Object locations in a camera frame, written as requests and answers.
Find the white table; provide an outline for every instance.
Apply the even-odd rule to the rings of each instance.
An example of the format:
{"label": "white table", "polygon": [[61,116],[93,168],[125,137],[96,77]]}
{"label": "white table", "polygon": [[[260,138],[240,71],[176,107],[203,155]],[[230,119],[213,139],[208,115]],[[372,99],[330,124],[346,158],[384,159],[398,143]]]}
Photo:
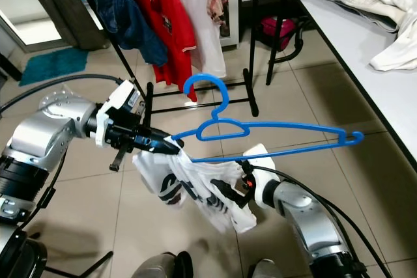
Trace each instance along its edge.
{"label": "white table", "polygon": [[369,65],[394,42],[395,35],[335,3],[299,3],[417,170],[417,70],[379,72]]}

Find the black cable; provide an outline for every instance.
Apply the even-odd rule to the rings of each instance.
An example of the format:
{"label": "black cable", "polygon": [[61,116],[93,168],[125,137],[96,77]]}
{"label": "black cable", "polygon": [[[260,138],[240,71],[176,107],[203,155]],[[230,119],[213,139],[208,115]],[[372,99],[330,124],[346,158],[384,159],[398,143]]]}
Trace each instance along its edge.
{"label": "black cable", "polygon": [[[329,214],[335,219],[336,223],[338,224],[338,227],[340,228],[340,231],[346,240],[346,245],[351,250],[352,258],[355,262],[359,262],[358,255],[356,254],[356,251],[353,248],[352,242],[349,239],[349,236],[347,235],[347,232],[345,230],[345,227],[341,224],[341,221],[339,217],[334,213],[333,209],[339,213],[351,226],[352,228],[358,233],[361,240],[364,242],[365,246],[369,249],[369,252],[372,254],[373,258],[377,261],[378,266],[384,273],[386,278],[392,278],[390,272],[386,269],[384,263],[379,258],[377,252],[374,250],[370,242],[366,239],[363,232],[359,229],[359,227],[354,223],[352,219],[350,219],[349,216],[347,216],[340,208],[338,208],[335,204],[331,203],[329,200],[323,198],[322,196],[316,194],[313,190],[311,190],[309,187],[298,181],[297,179],[293,178],[292,176],[289,176],[288,174],[285,174],[281,171],[277,171],[275,169],[269,169],[268,167],[262,167],[262,166],[251,166],[252,169],[260,169],[262,171],[271,172],[274,174],[277,174],[279,176],[284,177],[285,179],[289,180],[290,182],[300,186],[304,190],[306,190],[308,193],[310,193],[314,198],[316,198],[317,201],[320,202],[321,205],[324,206],[324,208],[329,212]],[[362,274],[365,278],[367,278],[367,273]]]}
{"label": "black cable", "polygon": [[24,92],[20,95],[14,97],[13,99],[9,100],[6,104],[4,104],[0,107],[0,115],[4,111],[6,111],[9,107],[11,107],[12,105],[18,103],[19,101],[29,97],[30,95],[32,95],[32,94],[34,94],[34,93],[36,93],[36,92],[38,92],[42,89],[45,89],[45,88],[63,83],[65,81],[73,81],[75,79],[85,79],[85,78],[108,79],[108,80],[116,82],[116,84],[118,84],[118,85],[120,85],[123,82],[123,79],[117,78],[115,76],[103,75],[103,74],[80,74],[80,75],[60,77],[58,79],[54,79],[53,81],[49,81],[49,82],[44,83],[42,85],[36,86],[36,87],[34,87],[34,88],[32,88],[32,89],[30,89],[30,90],[28,90],[28,91],[26,91],[26,92]]}
{"label": "black cable", "polygon": [[41,196],[41,200],[38,202],[38,204],[36,205],[36,208],[33,210],[32,214],[27,218],[26,221],[24,221],[20,226],[19,226],[19,230],[22,230],[23,228],[25,228],[27,226],[27,224],[29,224],[32,219],[37,215],[37,213],[39,213],[41,208],[44,208],[44,203],[45,201],[43,201],[44,199],[47,199],[47,196],[49,196],[48,202],[51,199],[53,193],[55,192],[54,190],[54,185],[57,182],[58,176],[61,173],[61,170],[63,169],[64,166],[64,161],[65,161],[65,157],[66,157],[66,151],[64,153],[64,155],[62,156],[57,171],[55,172],[55,175],[52,178],[52,181],[49,185],[49,187],[45,190],[45,192],[43,193],[43,195]]}

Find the curtain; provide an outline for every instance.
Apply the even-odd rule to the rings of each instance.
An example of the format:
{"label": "curtain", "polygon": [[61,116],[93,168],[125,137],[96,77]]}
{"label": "curtain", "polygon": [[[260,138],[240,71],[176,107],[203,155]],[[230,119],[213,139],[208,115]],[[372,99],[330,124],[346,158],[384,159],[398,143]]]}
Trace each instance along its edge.
{"label": "curtain", "polygon": [[39,0],[49,14],[63,40],[73,47],[96,50],[107,47],[100,32],[81,0]]}

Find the red shirt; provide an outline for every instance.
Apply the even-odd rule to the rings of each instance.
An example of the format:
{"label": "red shirt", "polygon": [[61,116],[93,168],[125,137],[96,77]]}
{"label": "red shirt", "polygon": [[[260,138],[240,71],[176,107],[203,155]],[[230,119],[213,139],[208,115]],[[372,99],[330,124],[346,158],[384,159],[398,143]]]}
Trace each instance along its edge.
{"label": "red shirt", "polygon": [[[151,29],[168,49],[167,64],[154,65],[156,82],[177,84],[183,91],[185,81],[192,75],[190,50],[195,49],[193,27],[180,0],[135,0]],[[194,88],[188,94],[197,101]]]}

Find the white shirt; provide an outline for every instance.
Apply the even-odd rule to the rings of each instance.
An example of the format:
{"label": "white shirt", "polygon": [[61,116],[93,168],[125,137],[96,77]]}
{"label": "white shirt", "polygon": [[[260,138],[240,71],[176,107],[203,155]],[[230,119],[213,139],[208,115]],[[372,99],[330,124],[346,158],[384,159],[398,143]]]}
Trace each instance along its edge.
{"label": "white shirt", "polygon": [[193,65],[203,73],[226,76],[220,26],[207,14],[207,0],[181,0],[193,24],[197,49],[191,51]]}

